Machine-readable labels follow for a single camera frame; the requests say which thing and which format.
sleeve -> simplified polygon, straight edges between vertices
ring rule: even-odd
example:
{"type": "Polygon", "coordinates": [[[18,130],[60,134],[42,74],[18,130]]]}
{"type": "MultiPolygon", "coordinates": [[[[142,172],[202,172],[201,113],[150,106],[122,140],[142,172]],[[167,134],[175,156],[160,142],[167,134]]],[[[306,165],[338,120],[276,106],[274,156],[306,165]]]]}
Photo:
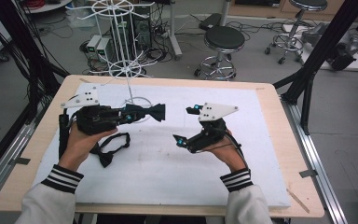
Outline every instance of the sleeve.
{"type": "Polygon", "coordinates": [[[79,173],[54,165],[48,177],[25,194],[16,224],[72,224],[75,190],[82,178],[79,173]]]}
{"type": "Polygon", "coordinates": [[[227,187],[226,223],[272,224],[269,208],[261,188],[254,185],[245,168],[220,177],[227,187]]]}

gray floor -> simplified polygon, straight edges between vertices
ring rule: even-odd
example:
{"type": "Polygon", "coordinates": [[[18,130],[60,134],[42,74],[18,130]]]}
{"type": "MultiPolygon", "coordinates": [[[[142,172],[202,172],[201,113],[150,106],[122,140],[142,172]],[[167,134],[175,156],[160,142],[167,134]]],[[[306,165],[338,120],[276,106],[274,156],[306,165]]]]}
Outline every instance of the gray floor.
{"type": "MultiPolygon", "coordinates": [[[[46,26],[40,22],[60,20],[64,14],[61,10],[35,18],[38,26],[46,26]]],[[[177,27],[193,17],[177,19],[177,27]]],[[[230,18],[245,24],[260,26],[272,20],[230,18]]],[[[189,22],[181,32],[202,33],[197,29],[197,22],[189,22]]],[[[98,33],[96,28],[74,28],[67,26],[67,21],[53,24],[53,33],[42,36],[44,44],[66,70],[71,74],[82,74],[88,69],[86,57],[79,51],[79,46],[98,33]]],[[[282,50],[274,49],[270,55],[264,50],[274,32],[260,30],[250,34],[244,49],[233,54],[237,77],[232,81],[274,83],[288,77],[300,68],[294,62],[294,55],[289,55],[285,64],[277,61],[282,50]]],[[[203,36],[177,36],[183,51],[179,61],[171,60],[146,67],[147,74],[153,77],[198,79],[193,75],[199,62],[205,57],[214,55],[204,44],[203,36]]],[[[0,62],[0,140],[25,107],[27,83],[15,64],[10,61],[0,62]]],[[[278,89],[284,93],[287,87],[278,89]]],[[[358,72],[334,72],[320,70],[314,80],[310,108],[310,135],[318,149],[331,184],[348,220],[358,223],[358,72]]],[[[13,223],[18,213],[1,213],[0,223],[13,223]]],[[[328,215],[321,218],[293,218],[292,223],[331,223],[328,215]]]]}

black stool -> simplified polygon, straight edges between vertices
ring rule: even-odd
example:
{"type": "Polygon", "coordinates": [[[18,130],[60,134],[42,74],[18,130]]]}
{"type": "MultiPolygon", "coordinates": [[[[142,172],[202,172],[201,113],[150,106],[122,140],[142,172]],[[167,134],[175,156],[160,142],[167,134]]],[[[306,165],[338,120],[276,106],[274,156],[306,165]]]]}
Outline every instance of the black stool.
{"type": "Polygon", "coordinates": [[[285,49],[283,57],[278,61],[279,64],[283,64],[285,60],[285,56],[289,51],[300,51],[300,53],[296,56],[296,62],[300,62],[301,55],[303,53],[303,43],[302,41],[295,37],[297,28],[301,22],[301,18],[304,15],[304,12],[307,11],[322,11],[327,7],[326,0],[289,0],[289,2],[295,6],[300,8],[300,11],[296,14],[296,22],[293,25],[292,29],[289,33],[282,33],[275,35],[272,43],[268,45],[266,50],[264,51],[266,54],[270,54],[271,47],[280,47],[285,49]]]}
{"type": "Polygon", "coordinates": [[[243,48],[245,44],[243,34],[231,27],[215,26],[205,33],[204,42],[210,49],[217,51],[217,56],[202,61],[194,75],[199,77],[203,73],[205,79],[211,77],[223,80],[235,77],[236,69],[231,62],[230,54],[243,48]]]}

black bow tie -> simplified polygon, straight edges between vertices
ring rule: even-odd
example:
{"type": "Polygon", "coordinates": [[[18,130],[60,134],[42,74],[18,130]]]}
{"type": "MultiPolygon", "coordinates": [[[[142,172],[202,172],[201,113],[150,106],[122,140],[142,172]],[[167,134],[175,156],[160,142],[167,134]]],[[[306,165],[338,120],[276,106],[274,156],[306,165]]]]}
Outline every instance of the black bow tie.
{"type": "Polygon", "coordinates": [[[106,166],[108,166],[112,162],[112,159],[113,159],[113,156],[114,156],[115,153],[117,153],[119,150],[121,150],[124,147],[129,147],[130,146],[130,140],[131,139],[130,139],[130,134],[129,133],[118,133],[118,134],[115,134],[113,136],[108,137],[101,144],[101,146],[99,146],[98,143],[95,144],[95,146],[92,148],[92,150],[89,153],[98,155],[98,157],[100,158],[101,165],[103,166],[103,168],[106,168],[106,166]],[[108,152],[103,153],[103,148],[108,143],[110,143],[110,141],[112,141],[112,139],[120,137],[120,136],[123,136],[123,135],[126,136],[126,144],[124,144],[123,146],[119,147],[116,150],[108,151],[108,152]]]}

round stool seat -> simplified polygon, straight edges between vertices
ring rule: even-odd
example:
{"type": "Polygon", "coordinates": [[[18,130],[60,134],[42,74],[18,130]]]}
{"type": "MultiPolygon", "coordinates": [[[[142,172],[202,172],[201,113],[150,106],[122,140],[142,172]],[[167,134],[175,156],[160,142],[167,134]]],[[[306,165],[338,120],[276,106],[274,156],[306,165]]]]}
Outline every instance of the round stool seat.
{"type": "Polygon", "coordinates": [[[308,11],[321,11],[327,7],[326,0],[289,0],[289,2],[295,7],[308,11]]]}
{"type": "Polygon", "coordinates": [[[245,44],[243,34],[231,27],[215,26],[205,33],[205,45],[223,53],[239,51],[245,44]]]}

